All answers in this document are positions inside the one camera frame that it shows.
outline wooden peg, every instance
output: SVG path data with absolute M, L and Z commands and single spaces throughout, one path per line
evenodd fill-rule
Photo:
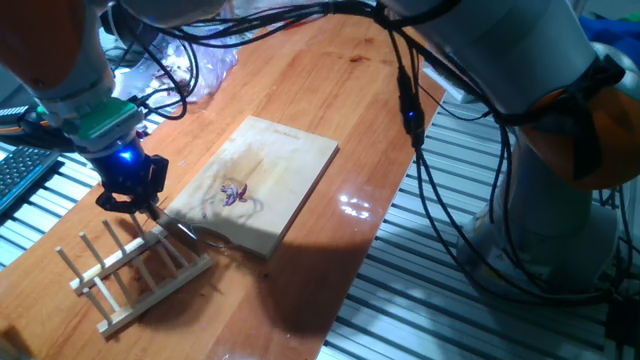
M 102 280 L 100 280 L 100 278 L 96 276 L 93 278 L 93 281 L 96 283 L 98 290 L 100 290 L 104 298 L 107 299 L 107 302 L 109 303 L 109 305 L 111 305 L 111 308 L 113 309 L 113 311 L 120 310 L 120 305 L 118 305 L 118 303 L 113 298 L 113 296 L 111 296 L 111 293 L 109 292 L 107 287 L 104 286 L 104 283 L 102 282 Z
M 111 227 L 111 224 L 109 224 L 107 219 L 102 219 L 102 225 L 104 225 L 109 235 L 111 235 L 113 241 L 116 243 L 116 245 L 118 245 L 118 248 L 120 249 L 120 251 L 122 251 L 122 255 L 126 254 L 127 250 L 124 248 L 124 245 L 122 245 L 122 242 L 120 242 L 118 235 L 116 235 L 115 231 L 113 231 L 113 228 Z
M 78 270 L 78 268 L 71 262 L 71 259 L 69 259 L 67 254 L 65 254 L 64 250 L 62 250 L 62 248 L 58 246 L 56 248 L 56 252 L 58 253 L 58 255 L 60 255 L 62 260 L 65 263 L 67 263 L 67 266 L 69 267 L 69 269 L 71 269 L 71 271 L 73 271 L 73 273 L 76 274 L 76 276 L 78 277 L 78 280 L 80 280 L 80 282 L 83 282 L 84 276 L 82 276 L 82 273 L 80 272 L 80 270 Z
M 173 246 L 171 246 L 171 244 L 169 244 L 169 242 L 167 241 L 167 239 L 161 237 L 160 238 L 160 242 L 162 243 L 162 245 L 169 250 L 169 252 L 171 253 L 171 255 L 173 255 L 176 259 L 178 259 L 178 262 L 180 264 L 182 264 L 182 266 L 187 267 L 189 266 L 189 263 L 187 263 L 187 260 L 185 260 L 182 255 L 180 255 L 180 253 L 178 252 L 178 250 L 176 250 Z
M 171 261 L 171 259 L 169 258 L 169 255 L 167 254 L 167 251 L 164 249 L 164 247 L 162 247 L 162 244 L 156 245 L 156 249 L 160 253 L 160 257 L 162 258 L 164 263 L 167 264 L 167 267 L 169 268 L 169 270 L 171 270 L 173 276 L 178 276 L 178 270 L 176 269 L 175 265 L 173 265 L 173 261 Z
M 140 234 L 140 238 L 144 241 L 147 241 L 147 237 L 144 233 L 144 230 L 142 230 L 142 226 L 140 226 L 140 222 L 138 222 L 138 219 L 136 218 L 135 214 L 129 214 L 129 217 L 131 217 L 131 222 L 133 222 L 133 226 L 136 227 L 136 230 L 138 230 L 138 234 Z
M 91 301 L 91 303 L 93 303 L 93 306 L 95 306 L 96 309 L 98 309 L 98 312 L 107 321 L 107 324 L 113 323 L 113 320 L 111 319 L 111 315 L 109 315 L 107 311 L 104 309 L 104 307 L 100 305 L 100 303 L 98 302 L 98 299 L 96 299 L 96 297 L 91 293 L 89 289 L 82 290 L 82 294 L 84 294 Z
M 136 266 L 138 267 L 138 270 L 140 270 L 140 273 L 142 274 L 142 277 L 147 281 L 147 284 L 149 284 L 149 287 L 151 288 L 151 291 L 153 292 L 157 292 L 158 291 L 158 286 L 156 285 L 155 281 L 153 281 L 153 278 L 151 277 L 151 274 L 149 274 L 149 271 L 147 270 L 147 267 L 144 266 L 144 264 L 142 263 L 142 260 L 140 260 L 139 257 L 133 259 L 133 261 L 136 263 Z
M 114 271 L 112 274 L 113 274 L 113 278 L 116 279 L 116 282 L 120 287 L 120 290 L 122 290 L 122 293 L 124 294 L 124 298 L 127 299 L 127 303 L 129 304 L 129 306 L 133 307 L 135 301 L 133 300 L 133 296 L 131 296 L 129 289 L 127 289 L 127 285 L 125 285 L 124 281 L 122 281 L 122 277 L 120 277 L 120 274 L 118 274 L 118 271 Z
M 81 232 L 79 235 L 80 235 L 80 239 L 82 239 L 84 244 L 89 248 L 89 251 L 91 251 L 91 253 L 93 254 L 93 257 L 95 257 L 96 260 L 98 260 L 98 263 L 104 269 L 107 265 L 104 263 L 104 260 L 102 260 L 102 257 L 100 257 L 100 254 L 98 254 L 98 251 L 96 250 L 96 248 L 93 247 L 87 235 L 83 232 Z

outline wooden board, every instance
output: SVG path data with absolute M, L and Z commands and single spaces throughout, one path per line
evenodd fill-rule
M 337 150 L 334 140 L 249 116 L 167 212 L 268 258 Z

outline black keyboard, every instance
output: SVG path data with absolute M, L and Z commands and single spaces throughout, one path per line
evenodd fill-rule
M 0 213 L 44 175 L 58 155 L 54 151 L 20 146 L 0 160 Z

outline cable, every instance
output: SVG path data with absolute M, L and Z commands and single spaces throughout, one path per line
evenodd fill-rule
M 635 245 L 633 245 L 633 244 L 631 243 L 631 241 L 629 241 L 629 240 L 627 240 L 627 239 L 623 238 L 622 236 L 618 236 L 618 240 L 620 240 L 620 241 L 622 241 L 623 243 L 625 243 L 625 244 L 627 244 L 627 245 L 631 246 L 632 250 L 633 250 L 633 251 L 635 251 L 638 255 L 640 255 L 640 249 L 638 249 Z
M 622 186 L 618 187 L 618 190 L 620 192 L 620 216 L 622 217 L 622 227 L 624 228 L 625 237 L 629 240 L 628 245 L 629 247 L 631 247 L 633 246 L 633 243 L 632 243 L 633 238 L 631 237 L 631 230 L 629 229 L 629 222 L 627 220 L 627 205 L 624 202 L 624 190 Z M 625 268 L 625 275 L 624 275 L 625 278 L 629 276 L 632 265 L 633 265 L 633 251 L 631 248 L 629 248 L 627 250 L 627 267 Z
M 451 110 L 449 110 L 446 107 L 444 107 L 444 105 L 442 105 L 442 103 L 440 101 L 438 101 L 438 99 L 436 99 L 435 96 L 431 95 L 431 93 L 427 89 L 425 89 L 424 86 L 422 86 L 422 84 L 419 84 L 419 86 L 420 86 L 420 89 L 422 89 L 422 91 L 424 91 L 425 94 L 427 94 L 427 96 L 429 96 L 431 98 L 431 100 L 433 100 L 433 102 L 438 105 L 438 107 L 440 107 L 447 114 L 453 116 L 454 118 L 456 118 L 458 120 L 462 120 L 462 121 L 477 121 L 477 120 L 480 120 L 480 119 L 484 119 L 487 116 L 493 114 L 493 111 L 487 110 L 485 113 L 483 113 L 480 116 L 477 116 L 477 117 L 474 117 L 474 118 L 463 118 L 462 116 L 456 115 Z
M 140 45 L 140 47 L 142 48 L 142 50 L 144 50 L 144 52 L 149 56 L 149 58 L 151 58 L 151 60 L 153 62 L 156 63 L 156 65 L 158 65 L 158 67 L 160 68 L 160 70 L 162 70 L 162 72 L 167 76 L 167 78 L 169 78 L 169 81 L 171 81 L 171 83 L 173 84 L 173 86 L 176 89 L 176 92 L 178 93 L 178 95 L 180 96 L 180 103 L 182 104 L 182 109 L 180 111 L 180 114 L 178 115 L 166 115 L 163 114 L 161 112 L 154 112 L 155 114 L 157 114 L 158 116 L 161 116 L 167 120 L 180 120 L 182 119 L 186 114 L 187 114 L 187 98 L 185 97 L 184 94 L 184 90 L 182 89 L 182 87 L 180 86 L 180 84 L 178 83 L 178 81 L 176 80 L 176 78 L 173 76 L 173 74 L 171 74 L 171 72 L 164 66 L 164 64 L 162 64 L 162 61 L 160 61 L 160 59 L 158 59 L 158 57 L 151 51 L 149 50 L 149 47 L 147 47 L 142 41 L 140 41 L 140 38 L 138 37 L 138 34 L 133 31 L 133 27 L 131 25 L 131 23 L 129 22 L 128 18 L 126 17 L 126 15 L 124 14 L 124 10 L 122 10 L 123 7 L 120 8 L 120 11 L 122 11 L 122 15 L 123 18 L 125 19 L 124 24 L 127 27 L 127 29 L 129 30 L 129 32 L 131 33 L 131 36 L 133 37 L 134 41 L 138 43 L 138 45 Z
M 198 56 L 196 55 L 196 51 L 193 48 L 193 45 L 191 45 L 190 43 L 187 43 L 189 49 L 187 49 L 187 47 L 184 45 L 183 42 L 181 42 L 182 46 L 185 49 L 185 54 L 187 55 L 187 59 L 189 60 L 189 66 L 191 67 L 191 76 L 189 77 L 189 84 L 193 84 L 191 85 L 191 87 L 189 88 L 189 92 L 187 92 L 186 94 L 186 98 L 189 99 L 189 97 L 193 94 L 193 92 L 196 90 L 196 87 L 198 86 L 198 82 L 200 81 L 200 64 L 198 63 Z M 176 100 L 172 103 L 168 103 L 168 104 L 164 104 L 161 106 L 157 106 L 154 108 L 154 110 L 162 110 L 171 106 L 175 106 L 178 105 L 180 103 L 179 100 Z
M 600 206 L 606 207 L 607 205 L 609 205 L 609 203 L 611 203 L 611 208 L 613 210 L 616 210 L 615 194 L 616 190 L 611 189 L 609 195 L 607 195 L 607 197 L 605 198 L 602 190 L 598 190 L 598 200 L 600 201 Z
M 224 28 L 215 31 L 212 34 L 207 35 L 196 35 L 187 32 L 184 28 L 176 28 L 172 30 L 158 28 L 158 31 L 161 33 L 173 37 L 179 40 L 189 41 L 194 45 L 200 45 L 204 47 L 211 48 L 235 48 L 247 44 L 254 43 L 256 41 L 262 40 L 268 36 L 271 36 L 275 33 L 278 33 L 288 27 L 291 27 L 303 20 L 311 18 L 317 15 L 328 15 L 328 14 L 346 14 L 346 15 L 356 15 L 372 18 L 373 17 L 373 9 L 372 5 L 366 4 L 364 2 L 359 1 L 330 1 L 330 2 L 319 2 L 307 5 L 296 5 L 291 7 L 283 7 L 281 10 L 276 12 L 269 12 L 267 10 L 263 10 L 256 14 L 248 15 L 243 18 L 238 19 L 218 19 L 210 20 L 209 23 L 225 23 L 228 24 Z M 213 44 L 207 43 L 205 41 L 217 40 L 222 38 L 227 38 L 234 35 L 239 35 L 247 32 L 251 32 L 254 30 L 258 30 L 264 28 L 269 25 L 282 23 L 273 30 L 270 30 L 264 34 L 253 37 L 252 39 L 241 41 L 237 43 L 231 44 Z
M 122 63 L 124 62 L 124 60 L 127 58 L 127 56 L 129 55 L 129 53 L 131 52 L 131 50 L 133 49 L 133 42 L 131 44 L 129 44 L 129 46 L 127 46 L 127 48 L 124 50 L 124 52 L 122 53 L 122 56 L 120 56 L 120 60 L 118 60 L 118 62 L 111 68 L 111 72 L 115 72 L 116 70 L 118 70 L 120 68 L 120 65 L 122 65 Z
M 489 222 L 494 223 L 493 218 L 493 203 L 496 197 L 496 191 L 498 189 L 498 181 L 500 181 L 500 174 L 502 173 L 502 165 L 504 164 L 504 156 L 506 154 L 506 145 L 504 141 L 500 141 L 500 158 L 498 159 L 498 167 L 493 177 L 493 183 L 491 184 L 491 194 L 489 195 Z
M 502 218 L 504 222 L 505 237 L 507 238 L 509 249 L 512 252 L 511 256 L 513 256 L 513 259 L 510 258 L 509 260 L 513 260 L 512 263 L 514 264 L 514 266 L 522 271 L 522 273 L 527 277 L 531 284 L 533 284 L 543 293 L 546 293 L 546 288 L 540 284 L 541 279 L 531 274 L 531 272 L 529 272 L 529 270 L 525 267 L 522 259 L 520 259 L 518 249 L 513 242 L 513 235 L 511 233 L 511 221 L 509 221 L 509 197 L 511 196 L 511 173 L 513 169 L 513 158 L 511 153 L 511 141 L 509 140 L 509 133 L 507 132 L 507 128 L 502 125 L 500 125 L 500 138 L 501 143 L 504 144 L 504 149 L 507 156 L 507 172 L 505 173 L 504 189 L 502 194 Z
M 519 304 L 526 304 L 526 305 L 544 305 L 544 303 L 541 303 L 539 301 L 532 301 L 532 300 L 523 300 L 523 299 L 507 299 L 505 298 L 503 295 L 498 294 L 496 292 L 494 292 L 493 290 L 487 288 L 486 286 L 484 286 L 484 284 L 482 284 L 480 281 L 478 281 L 475 276 L 473 276 L 473 274 L 467 270 L 467 268 L 462 265 L 462 263 L 460 263 L 460 261 L 458 260 L 458 258 L 456 257 L 456 255 L 451 251 L 451 248 L 449 247 L 449 244 L 447 244 L 447 242 L 445 241 L 444 237 L 442 236 L 442 233 L 440 233 L 440 229 L 438 229 L 438 225 L 436 224 L 435 220 L 433 219 L 433 216 L 431 215 L 431 211 L 429 211 L 429 206 L 427 205 L 427 201 L 426 201 L 426 197 L 424 195 L 424 182 L 422 180 L 422 164 L 425 163 L 426 166 L 428 166 L 428 164 L 426 164 L 426 161 L 423 162 L 424 156 L 422 155 L 422 151 L 421 149 L 415 149 L 415 153 L 416 153 L 416 170 L 417 170 L 417 177 L 418 177 L 418 193 L 420 195 L 420 203 L 422 204 L 422 209 L 424 211 L 424 214 L 427 217 L 427 220 L 429 221 L 429 224 L 431 225 L 431 228 L 433 229 L 433 232 L 436 235 L 436 238 L 440 241 L 440 243 L 442 244 L 442 247 L 444 248 L 444 250 L 447 252 L 447 254 L 449 255 L 449 257 L 451 258 L 451 260 L 453 260 L 453 262 L 458 266 L 458 268 L 460 269 L 460 271 L 465 275 L 465 277 L 467 279 L 469 279 L 475 286 L 477 286 L 478 288 L 482 289 L 483 291 L 497 297 L 503 300 L 508 300 L 508 301 L 512 301 L 515 303 L 519 303 Z
M 393 49 L 396 55 L 396 58 L 398 59 L 399 62 L 399 66 L 398 66 L 398 71 L 399 71 L 399 75 L 398 75 L 398 86 L 399 86 L 399 90 L 400 90 L 400 108 L 401 108 L 401 112 L 403 113 L 403 121 L 405 122 L 405 130 L 407 130 L 407 126 L 406 126 L 406 118 L 408 116 L 406 116 L 407 114 L 405 114 L 407 111 L 413 111 L 413 108 L 407 106 L 408 103 L 411 103 L 410 101 L 408 101 L 407 99 L 403 100 L 403 97 L 411 97 L 414 94 L 411 94 L 411 86 L 407 86 L 407 82 L 406 81 L 400 81 L 401 79 L 403 79 L 403 75 L 402 74 L 406 74 L 406 71 L 404 70 L 404 66 L 402 65 L 402 59 L 400 56 L 400 52 L 398 49 L 397 44 L 395 44 L 395 37 L 394 34 L 389 31 L 390 34 L 390 38 L 391 38 L 391 42 L 393 45 Z M 412 61 L 412 74 L 416 74 L 416 61 Z M 610 294 L 608 294 L 608 290 L 604 290 L 601 292 L 597 292 L 597 293 L 591 293 L 591 294 L 581 294 L 581 295 L 544 295 L 544 294 L 539 294 L 536 292 L 533 292 L 529 289 L 526 289 L 522 286 L 520 286 L 519 284 L 515 283 L 514 281 L 510 280 L 509 278 L 507 278 L 506 276 L 504 276 L 498 269 L 496 269 L 491 263 L 489 263 L 489 261 L 487 259 L 484 258 L 484 256 L 478 251 L 478 249 L 471 243 L 471 241 L 467 238 L 466 234 L 462 231 L 462 228 L 458 225 L 458 223 L 455 221 L 455 219 L 453 218 L 453 216 L 451 215 L 451 212 L 449 211 L 448 207 L 446 206 L 446 204 L 444 203 L 444 200 L 442 199 L 442 197 L 440 196 L 440 192 L 437 189 L 437 186 L 435 185 L 435 181 L 433 179 L 433 175 L 431 174 L 429 165 L 426 161 L 426 159 L 424 158 L 424 156 L 422 155 L 421 151 L 419 150 L 421 148 L 421 144 L 416 146 L 416 141 L 414 140 L 414 135 L 415 134 L 411 134 L 409 131 L 407 131 L 408 134 L 412 135 L 412 146 L 414 147 L 414 149 L 416 150 L 416 162 L 419 162 L 421 164 L 422 167 L 424 167 L 425 172 L 427 174 L 428 177 L 428 181 L 429 184 L 431 184 L 431 188 L 433 190 L 433 193 L 436 197 L 436 200 L 438 201 L 438 204 L 441 206 L 442 210 L 444 211 L 445 215 L 447 216 L 449 222 L 451 223 L 451 225 L 453 226 L 453 228 L 456 230 L 456 232 L 458 233 L 458 235 L 460 236 L 460 238 L 465 242 L 465 244 L 469 247 L 469 249 L 474 253 L 474 255 L 476 255 L 478 257 L 478 259 L 489 269 L 491 270 L 498 278 L 500 278 L 502 281 L 504 281 L 505 283 L 507 283 L 508 285 L 510 285 L 511 287 L 513 287 L 514 289 L 529 295 L 531 297 L 537 298 L 539 300 L 536 301 L 527 301 L 527 300 L 522 300 L 522 299 L 516 299 L 516 298 L 508 298 L 508 297 L 504 297 L 504 296 L 500 296 L 502 299 L 504 300 L 509 300 L 509 301 L 514 301 L 514 302 L 519 302 L 519 303 L 527 303 L 527 304 L 535 304 L 535 305 L 549 305 L 549 304 L 553 304 L 556 306 L 578 306 L 578 305 L 585 305 L 585 304 L 595 304 L 595 303 L 600 303 L 602 302 L 606 297 L 610 296 Z M 506 175 L 507 177 L 510 176 L 510 171 L 511 168 L 508 168 L 508 174 Z M 430 224 L 432 225 L 432 227 L 435 226 L 435 221 L 433 221 L 428 207 L 426 206 L 426 199 L 424 197 L 424 191 L 422 189 L 422 187 L 424 186 L 423 182 L 422 182 L 422 174 L 419 174 L 419 192 L 421 194 L 420 196 L 420 200 L 421 203 L 423 203 L 423 208 L 425 210 L 425 215 L 427 215 L 427 219 L 430 220 Z M 441 242 L 444 242 L 444 239 L 441 238 L 441 235 L 438 236 L 438 239 L 441 240 Z M 455 255 L 453 255 L 452 252 L 448 251 L 449 255 L 452 257 L 452 260 L 460 265 L 458 263 L 457 258 L 455 258 Z M 479 284 L 479 282 L 477 281 L 477 279 L 475 279 L 473 276 L 470 277 L 470 281 L 473 281 L 476 284 Z
M 198 82 L 200 81 L 200 65 L 198 62 L 198 57 L 196 55 L 195 49 L 193 48 L 193 45 L 191 45 L 190 43 L 186 43 L 183 41 L 180 41 L 180 45 L 182 45 L 182 48 L 184 49 L 184 52 L 187 56 L 187 59 L 189 60 L 189 67 L 190 67 L 190 76 L 189 76 L 189 80 L 188 83 L 191 84 L 190 88 L 189 88 L 189 92 L 187 92 L 185 94 L 186 98 L 188 99 L 193 92 L 196 90 L 196 87 L 198 85 Z M 154 95 L 164 92 L 164 91 L 173 91 L 175 90 L 174 87 L 168 87 L 168 88 L 161 88 L 161 89 L 155 89 L 153 91 L 151 91 L 150 93 L 144 95 L 143 97 L 141 97 L 138 102 L 136 102 L 139 106 L 144 107 L 145 109 L 148 110 L 148 113 L 153 113 L 153 114 L 157 114 L 158 116 L 163 116 L 166 115 L 164 113 L 159 113 L 159 110 L 162 109 L 166 109 L 175 105 L 180 104 L 181 100 L 176 100 L 174 102 L 170 102 L 164 105 L 160 105 L 157 107 L 150 107 L 148 106 L 146 103 L 149 101 L 149 99 L 151 97 L 153 97 Z

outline wooden tabletop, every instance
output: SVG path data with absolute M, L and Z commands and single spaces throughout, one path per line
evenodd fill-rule
M 79 231 L 103 256 L 117 248 L 102 218 L 133 238 L 126 217 L 94 204 L 98 186 L 0 272 L 0 331 L 35 359 L 315 359 L 412 158 L 396 74 L 386 33 L 366 19 L 331 16 L 244 47 L 215 96 L 164 122 L 144 148 L 170 160 L 166 205 L 248 115 L 337 140 L 338 155 L 271 260 L 209 251 L 212 268 L 105 341 L 100 314 L 75 296 L 54 250 L 86 271 L 96 261 Z M 435 105 L 423 106 L 430 119 Z M 140 283 L 131 268 L 120 273 Z

